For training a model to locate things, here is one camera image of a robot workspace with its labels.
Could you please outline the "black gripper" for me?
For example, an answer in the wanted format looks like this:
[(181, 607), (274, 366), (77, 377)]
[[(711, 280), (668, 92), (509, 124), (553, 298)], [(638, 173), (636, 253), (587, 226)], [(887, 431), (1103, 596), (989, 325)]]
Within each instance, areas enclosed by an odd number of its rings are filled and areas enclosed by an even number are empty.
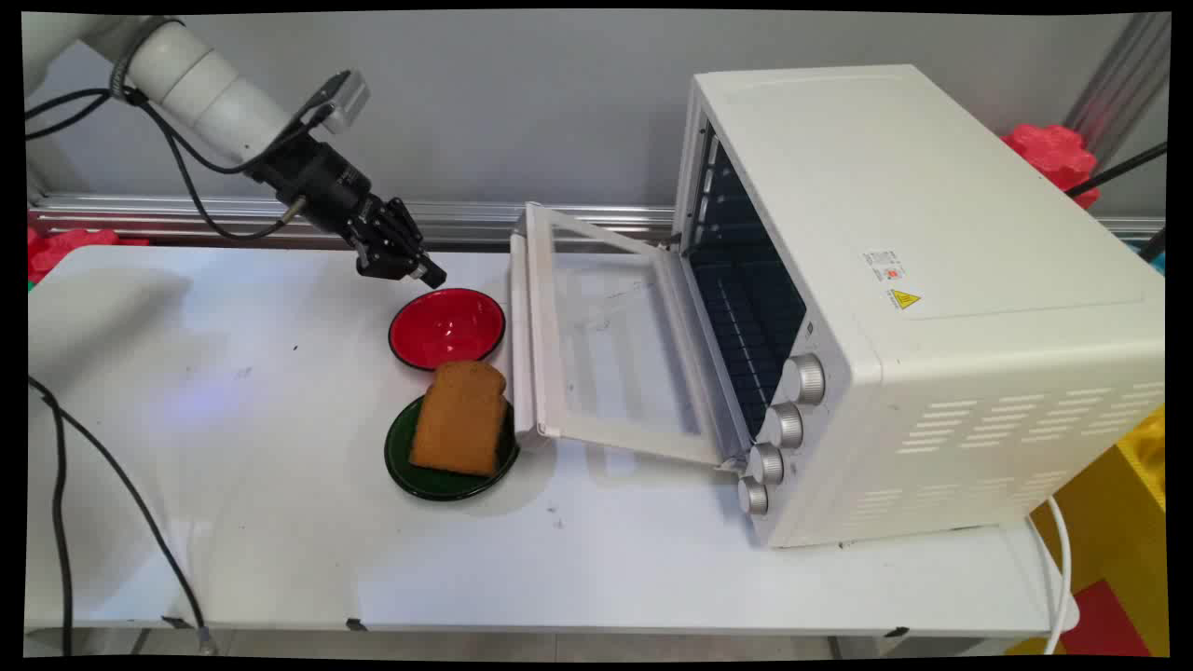
[[(290, 140), (248, 171), (272, 187), (282, 204), (302, 199), (301, 215), (320, 230), (356, 244), (356, 270), (367, 279), (422, 281), (440, 288), (446, 272), (424, 250), (424, 238), (404, 201), (382, 208), (372, 181), (340, 153), (317, 140)], [(375, 224), (382, 208), (382, 228)]]

